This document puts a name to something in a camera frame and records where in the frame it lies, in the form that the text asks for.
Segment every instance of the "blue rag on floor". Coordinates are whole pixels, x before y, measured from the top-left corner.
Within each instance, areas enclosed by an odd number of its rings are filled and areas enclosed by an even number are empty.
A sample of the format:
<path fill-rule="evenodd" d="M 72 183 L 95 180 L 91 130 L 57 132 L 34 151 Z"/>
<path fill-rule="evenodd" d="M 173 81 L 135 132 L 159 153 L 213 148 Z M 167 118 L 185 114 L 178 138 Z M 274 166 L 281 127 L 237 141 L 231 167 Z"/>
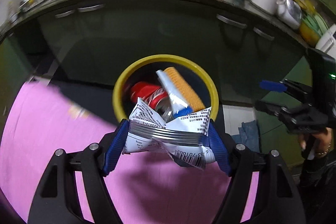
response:
<path fill-rule="evenodd" d="M 257 121 L 242 122 L 238 131 L 239 134 L 231 136 L 233 140 L 246 145 L 251 151 L 260 153 Z"/>

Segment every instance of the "yellow bucket rim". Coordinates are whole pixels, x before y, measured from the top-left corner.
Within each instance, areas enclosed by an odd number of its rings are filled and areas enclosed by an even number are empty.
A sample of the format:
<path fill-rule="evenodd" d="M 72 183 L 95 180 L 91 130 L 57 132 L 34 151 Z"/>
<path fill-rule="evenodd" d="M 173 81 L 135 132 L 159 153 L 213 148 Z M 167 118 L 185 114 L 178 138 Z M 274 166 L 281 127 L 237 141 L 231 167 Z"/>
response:
<path fill-rule="evenodd" d="M 194 73 L 196 73 L 205 83 L 209 91 L 210 100 L 211 100 L 210 118 L 213 120 L 216 120 L 216 117 L 218 114 L 218 108 L 219 108 L 218 93 L 217 93 L 217 89 L 216 89 L 214 82 L 212 81 L 211 77 L 206 73 L 206 71 L 202 69 L 199 65 L 194 63 L 193 61 L 190 61 L 189 59 L 186 59 L 184 57 L 180 57 L 177 55 L 171 55 L 171 54 L 157 54 L 157 55 L 147 56 L 145 58 L 142 58 L 134 62 L 133 64 L 128 66 L 117 79 L 117 82 L 115 83 L 113 94 L 112 94 L 112 105 L 113 105 L 115 117 L 117 118 L 119 122 L 122 119 L 128 119 L 123 109 L 123 106 L 122 106 L 123 87 L 125 85 L 126 80 L 137 69 L 147 64 L 151 64 L 155 62 L 176 63 L 179 65 L 183 65 L 187 67 L 188 69 L 192 70 Z"/>

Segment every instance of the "trash bin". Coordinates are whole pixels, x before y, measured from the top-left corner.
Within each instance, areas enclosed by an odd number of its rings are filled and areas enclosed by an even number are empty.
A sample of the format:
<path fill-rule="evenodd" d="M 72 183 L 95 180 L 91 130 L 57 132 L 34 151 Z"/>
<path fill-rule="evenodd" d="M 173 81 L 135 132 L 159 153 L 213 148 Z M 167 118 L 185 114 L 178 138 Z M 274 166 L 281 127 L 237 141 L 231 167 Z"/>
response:
<path fill-rule="evenodd" d="M 218 113 L 218 93 L 210 76 L 199 65 L 176 55 L 159 54 L 142 58 L 126 68 L 115 83 L 112 105 L 115 117 L 120 122 L 128 119 L 134 103 L 130 100 L 130 89 L 139 81 L 160 85 L 156 71 L 175 67 L 184 80 L 194 89 L 205 107 L 211 106 L 210 118 Z"/>

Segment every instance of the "gold bracelet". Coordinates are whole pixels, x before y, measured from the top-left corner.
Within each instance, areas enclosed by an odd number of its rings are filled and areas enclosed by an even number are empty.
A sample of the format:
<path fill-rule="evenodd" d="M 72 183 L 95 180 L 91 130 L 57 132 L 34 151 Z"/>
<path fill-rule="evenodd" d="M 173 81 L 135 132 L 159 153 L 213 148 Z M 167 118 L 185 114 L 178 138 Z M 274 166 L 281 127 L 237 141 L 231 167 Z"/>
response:
<path fill-rule="evenodd" d="M 328 149 L 325 152 L 317 153 L 317 155 L 322 156 L 322 155 L 327 154 L 329 152 L 329 150 L 330 150 L 330 147 L 331 147 L 331 143 L 329 143 Z"/>

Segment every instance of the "pink cloth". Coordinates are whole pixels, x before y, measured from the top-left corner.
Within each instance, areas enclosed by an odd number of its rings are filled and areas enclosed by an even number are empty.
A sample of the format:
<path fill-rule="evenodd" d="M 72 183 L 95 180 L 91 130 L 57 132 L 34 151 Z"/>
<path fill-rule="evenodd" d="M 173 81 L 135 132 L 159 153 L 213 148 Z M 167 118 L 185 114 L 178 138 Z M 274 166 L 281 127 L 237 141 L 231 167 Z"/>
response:
<path fill-rule="evenodd" d="M 9 114 L 0 147 L 0 187 L 25 221 L 53 152 L 83 150 L 116 128 L 93 114 L 74 119 L 68 113 L 70 106 L 57 88 L 25 83 Z M 76 178 L 83 215 L 93 221 L 80 172 Z M 211 223 L 229 181 L 216 163 L 201 171 L 179 167 L 166 154 L 149 152 L 121 155 L 105 178 L 125 224 Z M 243 218 L 250 218 L 254 200 L 250 203 Z"/>

